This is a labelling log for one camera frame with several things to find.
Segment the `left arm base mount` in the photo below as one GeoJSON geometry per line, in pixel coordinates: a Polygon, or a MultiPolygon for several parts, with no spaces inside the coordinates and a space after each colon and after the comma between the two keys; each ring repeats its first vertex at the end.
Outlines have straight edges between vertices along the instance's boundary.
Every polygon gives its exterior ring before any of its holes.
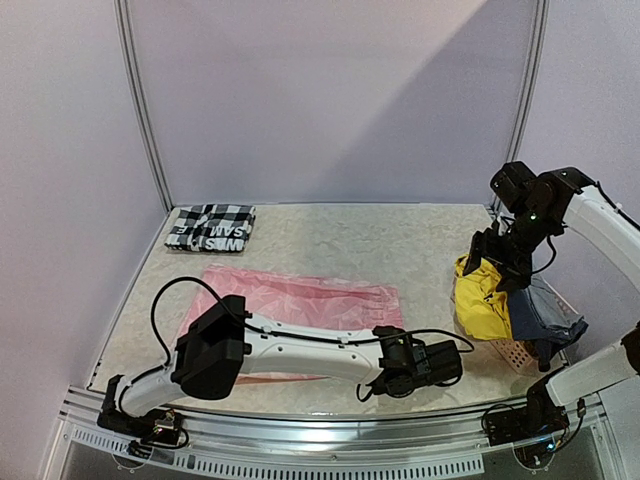
{"type": "Polygon", "coordinates": [[[142,417],[133,417],[120,409],[116,393],[123,378],[123,375],[115,375],[108,381],[97,425],[115,433],[135,437],[145,446],[167,449],[186,447],[190,436],[183,426],[184,416],[175,410],[152,409],[142,417]]]}

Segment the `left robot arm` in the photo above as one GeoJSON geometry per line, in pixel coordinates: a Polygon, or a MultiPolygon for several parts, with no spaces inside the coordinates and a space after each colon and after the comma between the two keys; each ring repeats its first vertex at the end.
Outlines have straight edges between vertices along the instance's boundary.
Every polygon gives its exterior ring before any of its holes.
{"type": "Polygon", "coordinates": [[[282,323],[227,295],[188,328],[160,365],[109,382],[97,424],[143,437],[179,423],[166,404],[227,398],[239,376],[282,373],[330,377],[368,387],[370,395],[404,398],[423,387],[445,387],[463,375],[455,335],[427,344],[392,326],[330,330],[282,323]]]}

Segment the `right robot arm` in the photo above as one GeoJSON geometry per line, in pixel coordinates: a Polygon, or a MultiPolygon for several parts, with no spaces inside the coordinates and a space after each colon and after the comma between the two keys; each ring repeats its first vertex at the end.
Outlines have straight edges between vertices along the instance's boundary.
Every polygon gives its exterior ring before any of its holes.
{"type": "MultiPolygon", "coordinates": [[[[639,223],[598,180],[573,166],[536,173],[515,161],[493,175],[490,188],[512,221],[506,228],[492,224],[473,234],[464,274],[488,264],[497,273],[496,290],[522,291],[540,273],[533,261],[539,246],[570,234],[592,250],[584,260],[572,259],[579,272],[585,272],[587,262],[600,257],[633,290],[639,288],[639,223]]],[[[518,412],[517,427],[524,435],[537,436],[554,422],[555,407],[638,373],[639,330],[632,328],[599,351],[550,374],[543,385],[544,397],[518,412]]]]}

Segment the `black white checkered shirt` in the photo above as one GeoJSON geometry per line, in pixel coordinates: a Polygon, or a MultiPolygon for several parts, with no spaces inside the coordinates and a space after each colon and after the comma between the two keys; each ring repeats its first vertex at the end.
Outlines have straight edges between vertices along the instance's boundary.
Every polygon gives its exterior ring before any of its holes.
{"type": "Polygon", "coordinates": [[[164,245],[191,253],[241,253],[250,239],[256,207],[236,204],[203,204],[183,207],[164,245]]]}

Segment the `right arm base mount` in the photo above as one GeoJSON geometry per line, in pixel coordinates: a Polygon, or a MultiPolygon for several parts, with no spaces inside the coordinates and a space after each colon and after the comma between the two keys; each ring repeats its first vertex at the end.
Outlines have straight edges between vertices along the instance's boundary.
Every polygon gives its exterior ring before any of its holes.
{"type": "Polygon", "coordinates": [[[566,408],[555,405],[542,394],[528,396],[521,408],[506,403],[493,405],[483,413],[480,423],[491,446],[548,436],[550,444],[546,450],[556,452],[570,442],[582,426],[586,414],[584,398],[577,400],[576,408],[579,422],[572,434],[569,434],[566,408]]]}

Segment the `pink garment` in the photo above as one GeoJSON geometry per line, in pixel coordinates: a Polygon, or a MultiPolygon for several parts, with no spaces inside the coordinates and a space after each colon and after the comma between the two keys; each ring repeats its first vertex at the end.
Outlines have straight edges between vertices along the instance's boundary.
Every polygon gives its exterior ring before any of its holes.
{"type": "Polygon", "coordinates": [[[287,324],[332,330],[404,326],[399,294],[391,286],[217,264],[202,279],[221,296],[245,297],[249,312],[287,324]]]}

